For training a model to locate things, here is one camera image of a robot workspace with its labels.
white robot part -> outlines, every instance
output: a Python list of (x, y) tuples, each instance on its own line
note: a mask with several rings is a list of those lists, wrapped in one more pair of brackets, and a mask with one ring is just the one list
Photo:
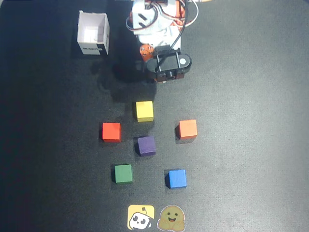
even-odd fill
[(137, 212), (133, 214), (129, 224), (133, 230), (144, 230), (151, 227), (150, 219), (149, 216)]
[[(162, 31), (153, 33), (151, 35), (138, 35), (138, 39), (142, 44), (149, 44), (153, 48), (163, 45), (172, 45), (177, 36), (179, 35), (179, 30), (177, 26), (170, 26)], [(177, 50), (181, 47), (181, 38), (174, 45), (174, 49)]]
[[(168, 0), (166, 3), (160, 3), (162, 10), (170, 16), (176, 16), (176, 0)], [(177, 26), (171, 26), (173, 19), (162, 16), (156, 12), (155, 8), (147, 8), (148, 3), (145, 0), (134, 0), (132, 8), (134, 34), (137, 35), (141, 44), (150, 44), (153, 48), (161, 45), (172, 45), (179, 30)], [(174, 49), (181, 46), (179, 39)]]

orange cube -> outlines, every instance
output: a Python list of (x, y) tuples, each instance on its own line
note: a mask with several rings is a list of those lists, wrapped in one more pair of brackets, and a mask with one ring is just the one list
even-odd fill
[(120, 123), (104, 122), (102, 138), (108, 143), (120, 143)]
[(180, 139), (195, 139), (197, 137), (197, 121), (183, 120), (179, 122)]

cartoon sticker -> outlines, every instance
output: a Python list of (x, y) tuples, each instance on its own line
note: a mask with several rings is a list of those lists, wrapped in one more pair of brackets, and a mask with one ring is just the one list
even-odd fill
[(176, 205), (166, 206), (161, 211), (157, 227), (162, 231), (184, 231), (185, 223), (183, 210)]
[(153, 224), (155, 209), (152, 205), (130, 205), (127, 214), (127, 227), (130, 230), (146, 230)]

white box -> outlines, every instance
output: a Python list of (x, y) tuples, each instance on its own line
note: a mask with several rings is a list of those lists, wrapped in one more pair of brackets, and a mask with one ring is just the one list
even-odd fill
[(110, 25), (106, 13), (79, 11), (77, 42), (85, 55), (108, 55)]

yellow cube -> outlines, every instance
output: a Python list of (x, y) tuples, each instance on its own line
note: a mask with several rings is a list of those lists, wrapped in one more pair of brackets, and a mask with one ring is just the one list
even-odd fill
[(137, 102), (136, 115), (138, 122), (152, 122), (154, 120), (153, 102), (152, 101)]

